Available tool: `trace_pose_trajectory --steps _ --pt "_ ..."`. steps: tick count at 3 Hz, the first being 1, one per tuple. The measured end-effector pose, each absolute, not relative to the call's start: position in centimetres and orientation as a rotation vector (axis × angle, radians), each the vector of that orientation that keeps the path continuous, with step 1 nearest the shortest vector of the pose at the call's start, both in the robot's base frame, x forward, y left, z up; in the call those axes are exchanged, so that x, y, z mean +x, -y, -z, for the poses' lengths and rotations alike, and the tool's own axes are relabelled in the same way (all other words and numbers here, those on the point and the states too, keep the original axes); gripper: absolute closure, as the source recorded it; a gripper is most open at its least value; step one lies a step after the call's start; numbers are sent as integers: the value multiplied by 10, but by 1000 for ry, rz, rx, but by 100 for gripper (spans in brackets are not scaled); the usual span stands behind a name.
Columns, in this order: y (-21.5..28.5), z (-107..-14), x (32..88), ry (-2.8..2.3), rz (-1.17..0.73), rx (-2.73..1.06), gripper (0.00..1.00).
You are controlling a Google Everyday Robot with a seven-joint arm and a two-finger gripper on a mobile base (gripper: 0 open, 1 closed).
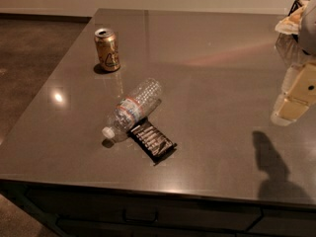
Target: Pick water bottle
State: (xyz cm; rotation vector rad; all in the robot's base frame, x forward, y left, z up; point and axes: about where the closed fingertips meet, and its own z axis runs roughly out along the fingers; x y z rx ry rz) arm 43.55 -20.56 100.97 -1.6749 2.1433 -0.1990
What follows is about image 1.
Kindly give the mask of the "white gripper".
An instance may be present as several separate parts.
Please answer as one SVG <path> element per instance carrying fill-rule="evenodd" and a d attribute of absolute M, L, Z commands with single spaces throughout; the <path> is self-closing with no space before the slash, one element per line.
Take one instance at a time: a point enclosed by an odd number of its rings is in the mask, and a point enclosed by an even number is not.
<path fill-rule="evenodd" d="M 292 64 L 285 73 L 281 90 L 284 95 L 277 97 L 271 121 L 288 126 L 308 111 L 309 107 L 300 103 L 316 103 L 316 63 Z"/>

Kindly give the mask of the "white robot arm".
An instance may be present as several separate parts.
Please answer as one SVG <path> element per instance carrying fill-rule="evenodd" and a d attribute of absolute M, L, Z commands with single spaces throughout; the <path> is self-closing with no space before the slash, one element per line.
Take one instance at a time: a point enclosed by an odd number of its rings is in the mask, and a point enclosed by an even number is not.
<path fill-rule="evenodd" d="M 275 30 L 276 50 L 287 70 L 271 120 L 287 126 L 316 104 L 316 0 L 295 0 Z"/>

